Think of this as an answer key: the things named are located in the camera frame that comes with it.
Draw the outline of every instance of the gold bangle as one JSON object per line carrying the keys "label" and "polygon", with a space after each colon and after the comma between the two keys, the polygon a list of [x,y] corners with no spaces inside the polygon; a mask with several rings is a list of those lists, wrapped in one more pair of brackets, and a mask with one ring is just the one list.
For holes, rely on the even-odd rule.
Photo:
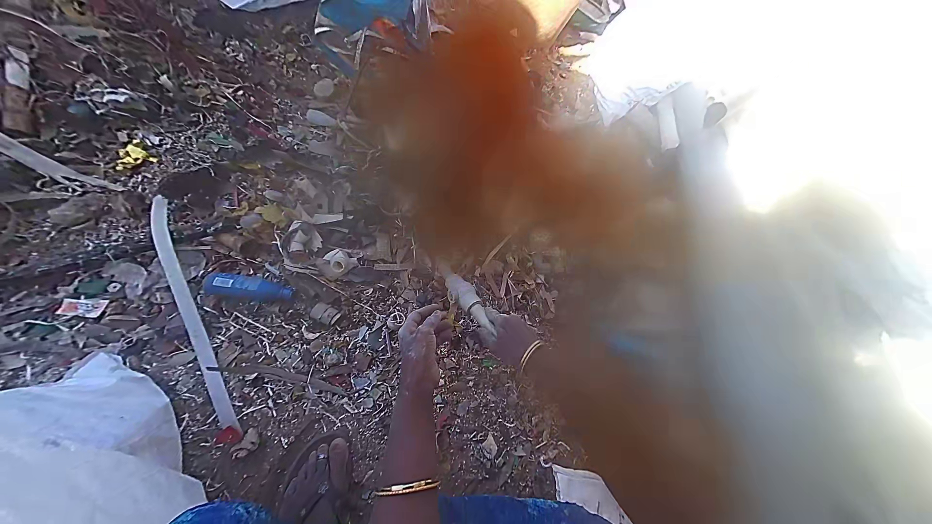
{"label": "gold bangle", "polygon": [[375,491],[378,497],[390,497],[391,495],[405,495],[407,493],[417,493],[418,491],[433,490],[440,487],[440,481],[432,478],[419,480],[410,484],[394,484],[381,490]]}
{"label": "gold bangle", "polygon": [[534,354],[534,352],[535,352],[540,346],[542,346],[542,345],[543,345],[543,342],[541,342],[541,341],[539,341],[539,340],[534,340],[534,342],[531,343],[530,346],[528,346],[528,350],[525,351],[525,355],[524,355],[523,357],[521,357],[521,366],[518,367],[518,374],[519,374],[519,375],[524,373],[524,368],[525,368],[525,365],[528,364],[528,360],[530,359],[530,355]]}

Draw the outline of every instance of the white pvc pipe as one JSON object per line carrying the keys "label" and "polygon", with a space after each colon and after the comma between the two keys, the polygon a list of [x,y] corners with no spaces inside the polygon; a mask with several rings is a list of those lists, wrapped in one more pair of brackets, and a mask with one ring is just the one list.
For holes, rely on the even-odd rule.
{"label": "white pvc pipe", "polygon": [[454,273],[447,263],[439,262],[437,268],[444,277],[447,291],[450,292],[450,295],[453,296],[459,306],[472,315],[480,326],[487,329],[493,336],[497,336],[498,331],[495,329],[495,325],[488,320],[486,309],[482,305],[482,299],[475,293],[475,287]]}
{"label": "white pvc pipe", "polygon": [[175,254],[174,245],[171,244],[168,201],[165,197],[158,195],[152,199],[152,214],[149,223],[152,228],[152,243],[156,245],[156,253],[158,253],[158,261],[165,270],[165,278],[169,281],[171,294],[174,295],[178,312],[185,322],[185,329],[188,338],[191,339],[194,353],[198,356],[200,372],[204,375],[204,382],[207,383],[207,393],[211,397],[220,427],[234,427],[242,434],[240,421],[237,420],[233,404],[230,402],[230,395],[226,391],[224,377],[218,370],[217,357],[213,354],[211,340],[207,336],[207,330],[204,329],[204,322],[200,320],[198,306],[194,303],[191,290],[187,287],[181,264],[178,263],[178,255]]}

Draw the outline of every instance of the blue cloth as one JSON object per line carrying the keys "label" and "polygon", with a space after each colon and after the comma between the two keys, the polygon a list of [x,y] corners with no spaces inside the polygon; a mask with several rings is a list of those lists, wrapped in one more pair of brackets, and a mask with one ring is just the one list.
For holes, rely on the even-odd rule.
{"label": "blue cloth", "polygon": [[[608,524],[582,506],[497,495],[441,496],[443,524]],[[171,524],[279,524],[257,503],[214,501],[185,511]]]}

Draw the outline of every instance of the blue plastic bottle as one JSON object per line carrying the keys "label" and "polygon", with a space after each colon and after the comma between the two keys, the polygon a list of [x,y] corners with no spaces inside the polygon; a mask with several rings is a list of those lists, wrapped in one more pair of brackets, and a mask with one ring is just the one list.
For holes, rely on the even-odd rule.
{"label": "blue plastic bottle", "polygon": [[233,273],[211,273],[204,278],[204,294],[233,296],[256,302],[289,300],[295,290],[262,277],[247,277]]}

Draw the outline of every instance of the hand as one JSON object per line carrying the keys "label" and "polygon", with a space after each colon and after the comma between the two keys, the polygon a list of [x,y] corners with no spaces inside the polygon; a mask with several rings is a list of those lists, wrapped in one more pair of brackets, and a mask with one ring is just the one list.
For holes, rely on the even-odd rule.
{"label": "hand", "polygon": [[453,326],[444,320],[444,315],[439,304],[425,306],[412,311],[398,331],[404,390],[430,394],[440,382],[437,344],[453,338]]}
{"label": "hand", "polygon": [[498,337],[493,337],[491,333],[480,327],[479,338],[503,363],[519,366],[521,357],[538,339],[537,333],[517,315],[503,315],[491,308],[486,308],[486,315],[488,320],[495,325]]}

